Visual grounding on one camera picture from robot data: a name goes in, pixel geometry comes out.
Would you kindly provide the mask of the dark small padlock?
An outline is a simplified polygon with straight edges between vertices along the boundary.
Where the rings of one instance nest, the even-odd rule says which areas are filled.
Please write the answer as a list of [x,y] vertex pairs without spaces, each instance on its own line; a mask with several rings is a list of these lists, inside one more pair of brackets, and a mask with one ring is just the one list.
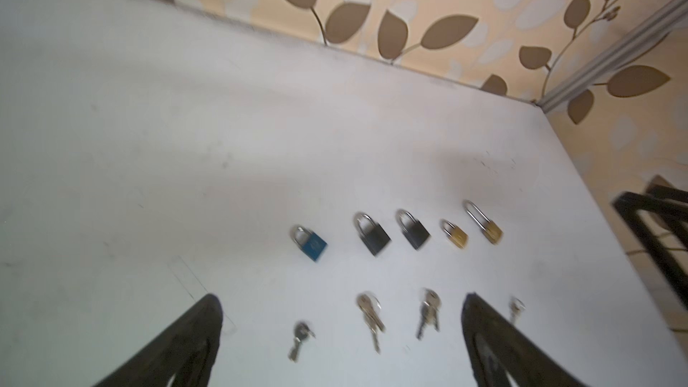
[[389,245],[391,238],[383,227],[368,214],[357,212],[354,216],[354,226],[361,241],[373,256],[379,256]]

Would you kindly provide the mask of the silver key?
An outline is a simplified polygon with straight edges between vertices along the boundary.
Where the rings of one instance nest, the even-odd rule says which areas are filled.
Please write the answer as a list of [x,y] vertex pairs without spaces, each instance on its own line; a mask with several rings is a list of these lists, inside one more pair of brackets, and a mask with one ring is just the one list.
[[517,297],[511,297],[509,302],[510,323],[515,324],[519,316],[525,311],[525,304]]

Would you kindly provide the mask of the blue padlock key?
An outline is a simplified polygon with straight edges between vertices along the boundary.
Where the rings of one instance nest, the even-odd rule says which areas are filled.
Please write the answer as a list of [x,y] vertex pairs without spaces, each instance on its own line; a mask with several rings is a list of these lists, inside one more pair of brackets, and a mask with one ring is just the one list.
[[309,339],[315,338],[315,332],[311,329],[311,326],[307,322],[301,321],[295,325],[293,336],[293,346],[290,349],[288,358],[290,361],[296,363],[302,345]]

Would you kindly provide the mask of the black padlock with keys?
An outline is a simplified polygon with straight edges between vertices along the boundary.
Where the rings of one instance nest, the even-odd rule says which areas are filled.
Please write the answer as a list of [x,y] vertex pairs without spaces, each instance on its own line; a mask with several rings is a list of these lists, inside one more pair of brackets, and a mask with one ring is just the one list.
[[416,251],[419,251],[431,237],[426,227],[413,214],[403,209],[396,211],[395,218],[403,236]]

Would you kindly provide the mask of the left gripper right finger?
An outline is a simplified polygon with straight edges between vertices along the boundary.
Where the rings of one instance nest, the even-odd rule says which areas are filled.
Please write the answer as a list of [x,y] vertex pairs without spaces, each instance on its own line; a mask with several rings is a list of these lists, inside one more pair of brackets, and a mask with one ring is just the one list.
[[582,386],[487,301],[469,293],[462,331],[478,386]]

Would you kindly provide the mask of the brass padlock long shackle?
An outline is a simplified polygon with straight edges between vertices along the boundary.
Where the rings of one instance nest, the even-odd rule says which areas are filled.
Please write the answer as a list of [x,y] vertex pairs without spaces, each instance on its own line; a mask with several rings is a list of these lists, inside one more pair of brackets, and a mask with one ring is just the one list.
[[464,200],[462,205],[467,215],[478,225],[486,240],[492,245],[498,245],[503,237],[503,231],[498,225],[489,219],[474,202]]

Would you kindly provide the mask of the brass padlock with key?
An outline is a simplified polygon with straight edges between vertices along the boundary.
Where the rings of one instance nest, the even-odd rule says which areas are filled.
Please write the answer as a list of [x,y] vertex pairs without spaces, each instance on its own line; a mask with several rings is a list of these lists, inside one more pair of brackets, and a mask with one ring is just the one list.
[[467,246],[469,237],[466,232],[459,228],[456,224],[450,222],[449,220],[441,220],[440,227],[453,245],[456,245],[456,247],[461,249],[464,249]]

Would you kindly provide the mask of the blue small padlock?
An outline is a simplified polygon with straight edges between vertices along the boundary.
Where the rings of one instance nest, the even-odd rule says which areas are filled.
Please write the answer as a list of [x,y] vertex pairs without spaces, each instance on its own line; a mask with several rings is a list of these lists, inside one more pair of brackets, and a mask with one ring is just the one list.
[[328,247],[328,244],[315,232],[300,225],[295,225],[292,228],[290,237],[313,262],[317,262]]

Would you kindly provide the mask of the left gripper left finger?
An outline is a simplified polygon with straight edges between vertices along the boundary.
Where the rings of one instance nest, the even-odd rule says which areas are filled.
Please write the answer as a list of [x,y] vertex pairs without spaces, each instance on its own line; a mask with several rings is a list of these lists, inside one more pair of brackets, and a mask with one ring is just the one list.
[[99,386],[206,386],[216,361],[223,311],[207,294]]

